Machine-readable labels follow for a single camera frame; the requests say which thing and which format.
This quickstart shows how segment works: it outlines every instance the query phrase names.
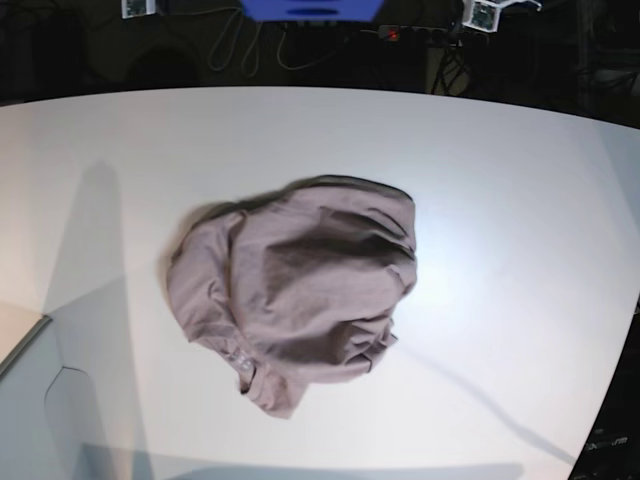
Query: blue device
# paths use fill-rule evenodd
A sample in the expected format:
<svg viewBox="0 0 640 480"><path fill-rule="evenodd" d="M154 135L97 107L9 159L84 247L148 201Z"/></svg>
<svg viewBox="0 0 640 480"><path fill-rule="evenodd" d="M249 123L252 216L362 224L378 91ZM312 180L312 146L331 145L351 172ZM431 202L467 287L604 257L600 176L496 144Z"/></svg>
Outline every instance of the blue device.
<svg viewBox="0 0 640 480"><path fill-rule="evenodd" d="M256 22L370 22L384 0L242 0Z"/></svg>

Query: gray cloth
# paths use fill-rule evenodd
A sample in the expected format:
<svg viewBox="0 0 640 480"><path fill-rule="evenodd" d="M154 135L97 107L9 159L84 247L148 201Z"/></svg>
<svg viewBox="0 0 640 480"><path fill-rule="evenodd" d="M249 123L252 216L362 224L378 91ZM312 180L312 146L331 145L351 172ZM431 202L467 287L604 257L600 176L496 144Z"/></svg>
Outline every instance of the gray cloth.
<svg viewBox="0 0 640 480"><path fill-rule="evenodd" d="M391 314L416 282L415 207L348 177L244 205L189 232L169 300L189 341L225 358L262 410L288 418L309 383L367 373L395 342Z"/></svg>

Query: power strip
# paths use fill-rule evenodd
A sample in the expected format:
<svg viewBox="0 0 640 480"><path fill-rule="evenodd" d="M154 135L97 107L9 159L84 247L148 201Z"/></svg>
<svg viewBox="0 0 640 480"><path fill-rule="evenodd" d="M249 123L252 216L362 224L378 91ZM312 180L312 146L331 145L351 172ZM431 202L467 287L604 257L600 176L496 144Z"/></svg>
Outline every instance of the power strip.
<svg viewBox="0 0 640 480"><path fill-rule="evenodd" d="M378 38L386 42L397 42L407 29L411 29L416 34L421 35L426 45L432 47L454 47L469 40L482 42L485 45L489 44L489 35L476 30L463 30L452 33L444 28L409 27L402 25L380 25L377 29Z"/></svg>

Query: dark background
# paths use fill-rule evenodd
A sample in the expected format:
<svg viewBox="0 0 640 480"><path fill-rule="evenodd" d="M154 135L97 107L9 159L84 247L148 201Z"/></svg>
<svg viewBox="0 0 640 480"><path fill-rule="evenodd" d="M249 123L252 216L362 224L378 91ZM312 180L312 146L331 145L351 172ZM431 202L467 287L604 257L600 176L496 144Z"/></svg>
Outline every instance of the dark background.
<svg viewBox="0 0 640 480"><path fill-rule="evenodd" d="M113 0L0 2L0 101L181 86L327 86L464 96L640 125L640 0L547 0L541 12L513 6L494 34L460 28L459 0L387 0L371 23L263 24L251 50L252 20L240 24L232 10L201 13L237 7L236 0L162 2L165 15L127 20ZM397 40L377 35L380 25L398 27ZM426 28L403 28L411 26ZM276 53L285 34L283 63L328 58L282 68ZM228 53L228 65L217 69Z"/></svg>

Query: white table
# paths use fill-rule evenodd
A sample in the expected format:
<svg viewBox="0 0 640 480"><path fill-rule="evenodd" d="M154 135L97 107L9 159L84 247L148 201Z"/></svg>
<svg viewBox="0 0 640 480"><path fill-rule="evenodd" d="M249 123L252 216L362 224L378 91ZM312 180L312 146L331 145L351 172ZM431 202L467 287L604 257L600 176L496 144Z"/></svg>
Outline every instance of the white table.
<svg viewBox="0 0 640 480"><path fill-rule="evenodd" d="M640 291L638 131L433 96L217 88L2 108L0 145L0 305L54 319L64 365L95 388L85 443L120 478L571 471ZM186 342L163 272L194 210L326 173L413 196L419 282L372 374L312 386L277 420Z"/></svg>

